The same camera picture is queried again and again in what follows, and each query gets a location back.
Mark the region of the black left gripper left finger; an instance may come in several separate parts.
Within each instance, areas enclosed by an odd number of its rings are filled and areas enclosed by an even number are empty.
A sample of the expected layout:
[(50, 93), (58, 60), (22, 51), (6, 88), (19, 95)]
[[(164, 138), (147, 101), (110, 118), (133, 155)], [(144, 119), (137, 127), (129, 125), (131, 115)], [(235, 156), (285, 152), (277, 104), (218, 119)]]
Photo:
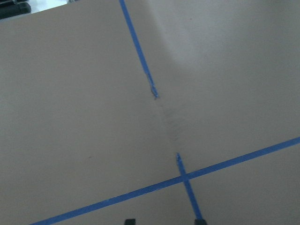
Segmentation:
[(124, 225), (135, 225), (135, 218), (126, 219)]

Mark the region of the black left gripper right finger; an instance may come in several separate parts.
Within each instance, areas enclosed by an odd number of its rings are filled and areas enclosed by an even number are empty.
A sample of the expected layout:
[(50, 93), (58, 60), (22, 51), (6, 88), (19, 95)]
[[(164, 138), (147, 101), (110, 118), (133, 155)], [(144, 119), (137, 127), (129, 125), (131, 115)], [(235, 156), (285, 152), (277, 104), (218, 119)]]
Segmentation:
[(205, 219), (195, 219), (194, 225), (207, 225), (207, 222)]

